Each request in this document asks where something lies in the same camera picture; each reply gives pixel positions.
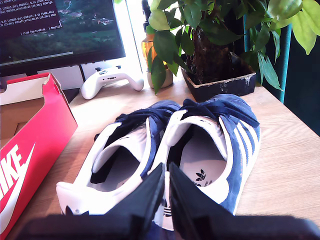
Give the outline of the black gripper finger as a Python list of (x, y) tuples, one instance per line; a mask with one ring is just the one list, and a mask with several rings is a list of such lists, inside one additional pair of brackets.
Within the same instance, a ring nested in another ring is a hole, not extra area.
[(169, 165), (174, 228), (185, 240), (235, 240), (234, 216), (205, 195), (175, 164)]
[(105, 214), (106, 240), (142, 240), (161, 203), (165, 165), (158, 166), (141, 184)]

